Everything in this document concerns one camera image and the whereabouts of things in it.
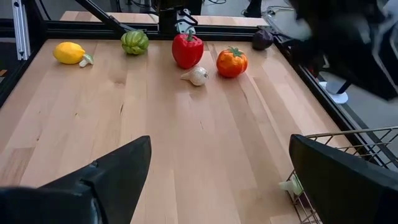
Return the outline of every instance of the red bell pepper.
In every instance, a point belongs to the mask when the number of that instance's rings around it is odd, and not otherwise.
[[[175,36],[172,45],[172,52],[177,65],[181,68],[188,69],[196,65],[203,55],[203,41],[192,35],[179,34]]]

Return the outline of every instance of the purple eggplant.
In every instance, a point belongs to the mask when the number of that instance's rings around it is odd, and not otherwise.
[[[272,34],[268,33],[266,30],[261,29],[257,31],[252,40],[252,47],[254,50],[264,50],[270,47],[273,43]]]

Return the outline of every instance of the green squash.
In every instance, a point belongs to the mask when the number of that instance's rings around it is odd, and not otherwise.
[[[122,48],[128,54],[140,55],[145,53],[149,39],[142,30],[129,31],[121,38]]]

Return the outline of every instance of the orange pumpkin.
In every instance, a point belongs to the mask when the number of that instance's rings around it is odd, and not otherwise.
[[[248,59],[237,48],[223,50],[217,58],[218,73],[226,78],[234,78],[248,68]]]

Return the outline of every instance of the white garlic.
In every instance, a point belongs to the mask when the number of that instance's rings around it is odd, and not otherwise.
[[[190,80],[195,86],[201,86],[205,84],[209,76],[206,69],[196,66],[190,72],[183,74],[180,78],[183,80]]]

